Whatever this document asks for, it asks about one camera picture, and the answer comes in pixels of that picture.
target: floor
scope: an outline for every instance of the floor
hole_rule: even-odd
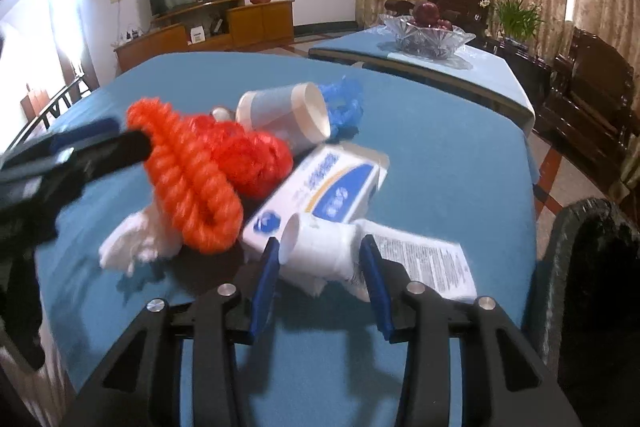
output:
[[[325,39],[335,39],[353,32],[339,32],[296,37],[293,44],[265,50],[261,53],[307,57],[311,46]],[[551,228],[564,206],[589,197],[605,195],[558,150],[535,133],[528,139],[531,154],[540,169],[540,180],[533,187],[537,219],[537,254],[541,259],[546,251]]]

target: dining table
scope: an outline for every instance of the dining table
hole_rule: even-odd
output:
[[[502,57],[460,46],[447,58],[429,58],[402,50],[395,33],[374,26],[337,39],[317,42],[308,55],[316,60],[353,64],[403,76],[484,105],[510,118],[527,136],[536,112],[525,89]]]
[[[356,80],[364,113],[348,139],[388,155],[367,219],[459,243],[478,295],[523,322],[536,265],[536,223],[526,134],[510,118],[463,97],[394,74],[301,57],[251,53],[160,55],[74,104],[53,132],[100,118],[125,128],[127,108],[145,97],[183,115],[233,110],[243,93],[300,82]],[[139,164],[85,188],[57,220],[58,238],[36,251],[42,302],[53,339],[79,390],[146,303],[177,305],[229,282],[243,263],[236,243],[217,255],[188,247],[142,264],[132,276],[101,269],[98,248],[129,214],[152,201]],[[245,220],[259,201],[246,203]],[[192,341],[184,341],[180,425],[193,424]],[[458,341],[450,341],[450,425],[462,418]],[[238,386],[247,425],[388,427],[401,393],[406,344],[389,344],[369,303],[338,283],[317,297],[279,281],[266,329],[237,346]]]

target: white box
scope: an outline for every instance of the white box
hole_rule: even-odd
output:
[[[202,26],[196,26],[195,28],[191,28],[191,43],[197,44],[198,42],[204,42],[204,28]]]
[[[338,223],[364,217],[370,198],[382,187],[388,166],[387,155],[350,142],[318,146],[242,230],[245,258],[258,259],[270,237],[279,241],[287,221],[297,212]],[[319,295],[325,284],[286,267],[280,274],[312,295]]]

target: white paper cup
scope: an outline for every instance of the white paper cup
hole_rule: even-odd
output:
[[[244,93],[236,121],[246,130],[261,129],[284,140],[293,155],[312,149],[331,135],[326,103],[311,82]]]
[[[327,281],[353,277],[358,227],[326,221],[312,214],[293,214],[280,240],[280,264]]]

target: potted plant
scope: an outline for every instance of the potted plant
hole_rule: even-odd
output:
[[[524,0],[496,0],[495,12],[504,40],[526,50],[524,42],[536,36],[543,22],[541,10],[542,7],[534,2],[524,6]]]

